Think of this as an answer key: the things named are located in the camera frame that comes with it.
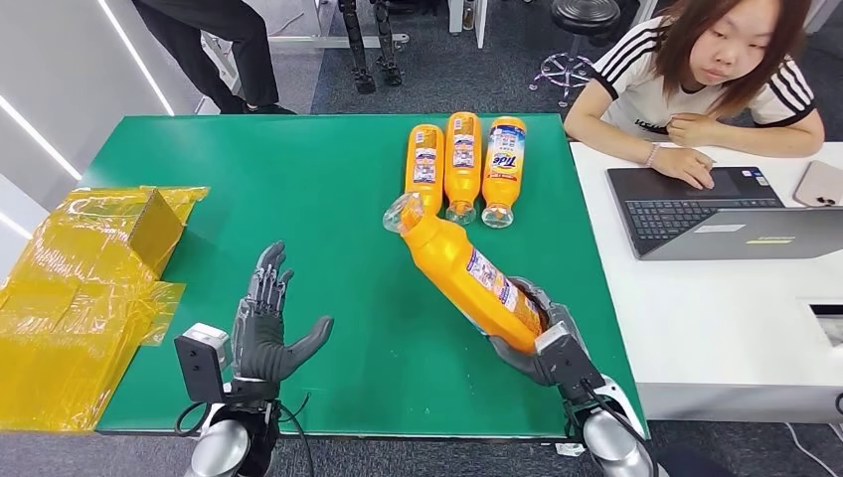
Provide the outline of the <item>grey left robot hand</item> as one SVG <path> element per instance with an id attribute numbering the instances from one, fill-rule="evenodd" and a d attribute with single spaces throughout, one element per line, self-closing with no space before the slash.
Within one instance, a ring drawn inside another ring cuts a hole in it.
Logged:
<path id="1" fill-rule="evenodd" d="M 279 384 L 310 360 L 329 340 L 334 319 L 323 316 L 292 344 L 284 342 L 283 309 L 293 276 L 283 269 L 285 243 L 272 243 L 259 256 L 233 326 L 233 372 L 240 380 Z"/>

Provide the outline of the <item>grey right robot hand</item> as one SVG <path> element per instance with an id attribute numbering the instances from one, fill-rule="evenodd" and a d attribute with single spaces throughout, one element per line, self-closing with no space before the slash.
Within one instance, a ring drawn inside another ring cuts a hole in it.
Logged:
<path id="1" fill-rule="evenodd" d="M 553 301 L 544 289 L 523 277 L 510 280 L 540 312 L 543 332 L 528 353 L 511 347 L 503 338 L 490 336 L 497 356 L 511 368 L 545 386 L 574 387 L 595 367 L 583 347 L 582 336 L 567 306 Z"/>

